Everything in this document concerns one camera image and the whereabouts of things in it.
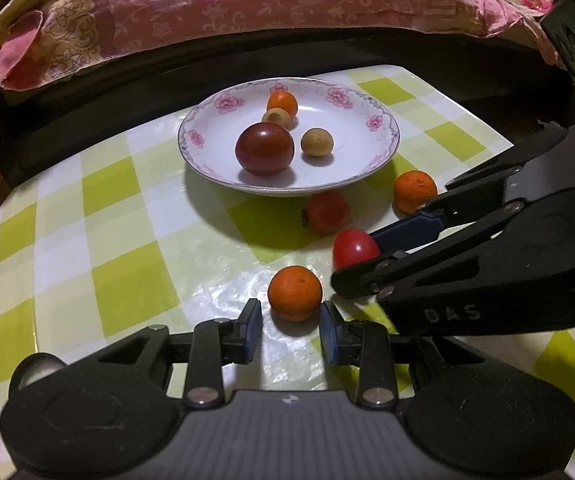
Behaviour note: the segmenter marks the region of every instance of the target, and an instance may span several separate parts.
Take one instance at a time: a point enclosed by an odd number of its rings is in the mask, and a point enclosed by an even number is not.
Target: orange on plate
[[[277,316],[303,321],[321,306],[323,287],[314,272],[301,266],[279,270],[268,287],[268,301]]]
[[[407,214],[414,213],[437,194],[437,185],[424,171],[406,171],[394,183],[394,204]]]
[[[270,94],[268,99],[268,107],[266,110],[272,110],[272,108],[281,108],[289,113],[289,116],[294,120],[296,113],[298,112],[298,103],[296,102],[296,97],[294,97],[290,92],[286,90],[277,90]]]

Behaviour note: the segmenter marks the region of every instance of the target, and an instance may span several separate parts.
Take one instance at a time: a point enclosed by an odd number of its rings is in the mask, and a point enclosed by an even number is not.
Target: checkered tablecloth
[[[397,174],[418,168],[442,187],[510,146],[402,68],[316,77],[373,95],[392,110],[401,130],[391,163],[341,190],[353,227],[371,231],[395,220]],[[315,323],[281,324],[266,301],[274,273],[295,264],[314,270],[331,297],[333,238],[302,227],[305,198],[244,194],[186,168],[176,139],[186,113],[142,124],[68,158],[15,189],[1,207],[0,409],[15,366],[32,352],[72,362],[148,324],[187,332],[202,320],[237,317],[250,297],[263,303],[262,348],[253,364],[224,368],[228,388],[351,387],[355,370],[325,373]],[[348,319],[389,324],[374,303],[337,304]],[[470,343],[575,399],[575,330]],[[183,376],[178,365],[171,395],[180,395]],[[399,382],[409,393],[403,367]],[[13,469],[0,439],[0,478]],[[568,471],[575,477],[575,453]]]

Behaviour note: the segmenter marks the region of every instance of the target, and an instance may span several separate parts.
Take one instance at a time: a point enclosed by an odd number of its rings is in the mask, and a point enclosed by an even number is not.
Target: patterned cloth
[[[546,62],[555,63],[554,48],[536,21],[549,5],[550,0],[14,0],[0,14],[0,28],[20,16],[0,51],[0,85],[26,91],[181,41],[289,28],[399,27],[489,38],[516,27]]]
[[[350,226],[396,220],[397,174],[418,168],[442,186],[510,143],[402,68],[318,75],[387,105],[401,130],[391,163],[341,190]],[[315,320],[281,323],[266,290],[277,270],[308,266],[325,297],[333,237],[301,225],[306,198],[267,198],[220,187],[186,169],[177,130],[187,110],[105,140],[13,191],[0,209],[0,409],[15,366],[35,351],[75,361],[152,323],[187,332],[202,320],[237,317],[263,303],[263,342],[251,365],[229,365],[229,390],[352,388],[355,370],[326,380]],[[337,301],[348,319],[391,324],[375,303]],[[473,338],[477,348],[556,384],[575,399],[575,330]],[[180,395],[184,367],[170,394]],[[410,393],[405,367],[399,387]],[[0,440],[0,478],[12,471]],[[569,471],[575,477],[575,454]]]

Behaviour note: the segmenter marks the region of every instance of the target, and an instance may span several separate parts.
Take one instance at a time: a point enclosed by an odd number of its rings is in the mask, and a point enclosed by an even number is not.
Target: white plate
[[[261,121],[270,93],[288,90],[298,101],[290,133],[295,155],[290,167],[270,177],[245,171],[234,147],[241,133]],[[331,154],[308,157],[301,137],[324,128],[334,138]],[[179,148],[187,164],[204,177],[249,193],[306,195],[347,186],[375,173],[394,155],[399,127],[389,110],[373,97],[318,79],[260,79],[217,92],[187,114],[179,128]]]

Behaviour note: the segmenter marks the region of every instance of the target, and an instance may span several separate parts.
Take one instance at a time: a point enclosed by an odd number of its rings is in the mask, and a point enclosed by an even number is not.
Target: dark red tomato
[[[349,204],[338,191],[312,195],[305,211],[309,226],[322,235],[338,231],[349,218]]]
[[[374,238],[361,229],[347,229],[336,237],[332,251],[334,270],[376,258],[381,251]]]
[[[268,176],[285,170],[294,158],[294,140],[283,126],[256,123],[245,128],[234,149],[236,160],[251,174]]]

